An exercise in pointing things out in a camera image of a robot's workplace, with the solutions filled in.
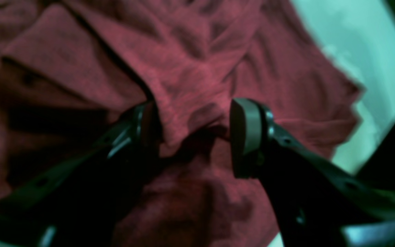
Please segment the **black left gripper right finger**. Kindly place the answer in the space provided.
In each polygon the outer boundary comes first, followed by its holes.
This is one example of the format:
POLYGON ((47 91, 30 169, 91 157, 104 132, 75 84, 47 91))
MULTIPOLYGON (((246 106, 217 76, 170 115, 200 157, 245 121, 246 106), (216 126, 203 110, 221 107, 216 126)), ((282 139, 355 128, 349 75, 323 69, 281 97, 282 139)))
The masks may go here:
POLYGON ((395 200, 312 153, 265 105, 230 105, 232 168, 257 178, 286 247, 395 247, 395 200))

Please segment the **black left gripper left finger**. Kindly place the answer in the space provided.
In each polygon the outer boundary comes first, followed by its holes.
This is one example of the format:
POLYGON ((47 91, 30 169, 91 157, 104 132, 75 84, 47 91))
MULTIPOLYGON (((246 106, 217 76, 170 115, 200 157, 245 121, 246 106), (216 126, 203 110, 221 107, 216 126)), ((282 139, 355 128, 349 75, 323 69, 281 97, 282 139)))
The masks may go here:
POLYGON ((51 167, 0 200, 0 245, 81 247, 108 242, 120 197, 133 199, 160 134, 158 109, 134 107, 86 152, 51 167))

